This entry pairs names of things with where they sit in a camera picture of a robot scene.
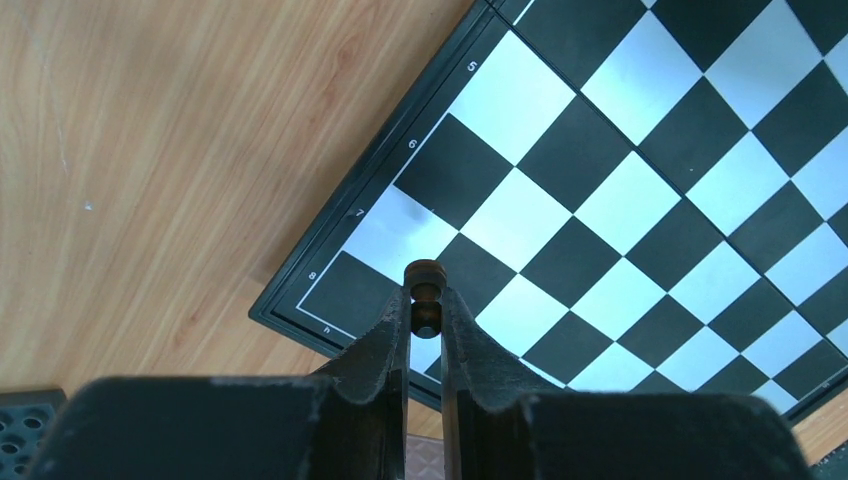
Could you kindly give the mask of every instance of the wooden table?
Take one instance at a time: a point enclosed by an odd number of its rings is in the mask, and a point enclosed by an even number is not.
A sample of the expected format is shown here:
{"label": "wooden table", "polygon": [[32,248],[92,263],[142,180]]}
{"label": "wooden table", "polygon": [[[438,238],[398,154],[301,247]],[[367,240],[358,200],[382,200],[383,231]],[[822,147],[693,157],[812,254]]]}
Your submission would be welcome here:
{"label": "wooden table", "polygon": [[246,312],[469,4],[0,0],[0,388],[321,365]]}

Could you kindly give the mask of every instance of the chessboard border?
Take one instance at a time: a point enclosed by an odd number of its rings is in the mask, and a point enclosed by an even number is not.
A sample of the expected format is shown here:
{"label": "chessboard border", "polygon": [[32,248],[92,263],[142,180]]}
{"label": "chessboard border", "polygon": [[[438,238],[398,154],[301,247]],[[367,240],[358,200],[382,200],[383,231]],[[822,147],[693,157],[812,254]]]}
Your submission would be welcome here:
{"label": "chessboard border", "polygon": [[[505,0],[474,1],[463,19],[441,45],[439,51],[385,121],[378,134],[336,187],[288,258],[250,308],[248,316],[251,319],[329,357],[335,356],[344,348],[342,345],[303,327],[299,322],[275,312],[275,307],[292,287],[301,270],[325,247],[325,240],[331,236],[334,228],[347,213],[356,197],[371,180],[371,174],[389,158],[392,150],[403,140],[407,131],[419,119],[453,69],[458,65],[462,56],[489,27],[491,21],[499,18],[526,43],[523,36],[513,28],[512,22],[503,18],[501,13],[498,12],[497,9],[503,3],[505,3]],[[558,76],[565,79],[559,69],[544,58],[542,58],[542,61]],[[791,425],[799,423],[848,388],[848,369],[832,378],[828,385],[811,392],[803,407],[796,405],[790,409],[784,415],[787,422]],[[409,392],[413,399],[437,411],[441,409],[440,396],[414,381],[410,381]]]}

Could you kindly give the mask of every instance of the chessboard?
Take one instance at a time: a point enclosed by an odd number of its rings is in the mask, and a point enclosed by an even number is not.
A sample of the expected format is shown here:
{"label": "chessboard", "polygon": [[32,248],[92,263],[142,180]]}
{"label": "chessboard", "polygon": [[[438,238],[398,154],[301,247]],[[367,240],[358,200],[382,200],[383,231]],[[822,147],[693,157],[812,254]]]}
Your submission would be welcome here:
{"label": "chessboard", "polygon": [[800,419],[848,372],[847,92],[845,2],[479,0],[251,316],[333,355],[436,259],[552,384]]}

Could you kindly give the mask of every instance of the white square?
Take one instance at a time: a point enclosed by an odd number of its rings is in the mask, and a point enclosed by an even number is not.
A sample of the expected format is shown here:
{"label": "white square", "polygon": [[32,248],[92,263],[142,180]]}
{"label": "white square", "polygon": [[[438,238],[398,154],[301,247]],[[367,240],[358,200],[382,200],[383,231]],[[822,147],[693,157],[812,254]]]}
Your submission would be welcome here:
{"label": "white square", "polygon": [[638,145],[700,78],[695,62],[649,11],[583,93]]}
{"label": "white square", "polygon": [[795,397],[790,395],[789,392],[783,389],[783,387],[774,383],[774,380],[769,380],[764,383],[763,386],[758,388],[757,391],[752,393],[752,395],[767,401],[772,408],[777,410],[777,413],[781,415],[788,412],[790,408],[794,407],[795,404],[798,403],[798,400],[795,400]]}
{"label": "white square", "polygon": [[692,392],[739,355],[721,337],[708,327],[702,328],[657,368],[657,371]]}
{"label": "white square", "polygon": [[754,128],[821,59],[786,1],[775,0],[706,76],[745,125]]}
{"label": "white square", "polygon": [[462,227],[462,233],[519,272],[569,218],[571,212],[513,169]]}
{"label": "white square", "polygon": [[567,312],[565,305],[516,275],[477,315],[477,324],[520,357]]}
{"label": "white square", "polygon": [[574,92],[511,31],[450,106],[450,113],[513,165]]}
{"label": "white square", "polygon": [[665,180],[631,152],[574,215],[624,255],[679,199]]}
{"label": "white square", "polygon": [[456,234],[447,222],[390,185],[342,250],[403,285],[407,265],[438,257]]}
{"label": "white square", "polygon": [[654,369],[617,343],[610,345],[568,383],[583,392],[627,392]]}
{"label": "white square", "polygon": [[828,340],[833,342],[843,354],[848,355],[848,318],[842,324],[827,334]]}
{"label": "white square", "polygon": [[420,338],[412,335],[409,343],[409,368],[425,373],[442,354],[442,336]]}
{"label": "white square", "polygon": [[823,223],[766,272],[795,305],[848,267],[848,247]]}
{"label": "white square", "polygon": [[668,293],[706,324],[759,278],[730,245],[721,242]]}
{"label": "white square", "polygon": [[848,203],[848,128],[836,136],[792,177],[823,218],[830,218]]}
{"label": "white square", "polygon": [[824,60],[842,88],[848,91],[848,35],[833,47]]}
{"label": "white square", "polygon": [[730,235],[788,181],[786,172],[748,132],[686,196]]}
{"label": "white square", "polygon": [[756,339],[742,355],[773,378],[821,339],[821,335],[793,310]]}
{"label": "white square", "polygon": [[618,261],[572,310],[604,335],[618,340],[665,295],[626,258]]}
{"label": "white square", "polygon": [[528,362],[527,360],[525,360],[523,358],[521,358],[519,360],[521,360],[521,363],[523,363],[525,367],[529,368],[530,370],[533,371],[533,373],[544,378],[549,383],[552,383],[559,388],[565,387],[564,383],[562,383],[558,378],[551,376],[548,372],[542,370],[541,368],[537,367],[536,365],[533,365],[532,363]]}

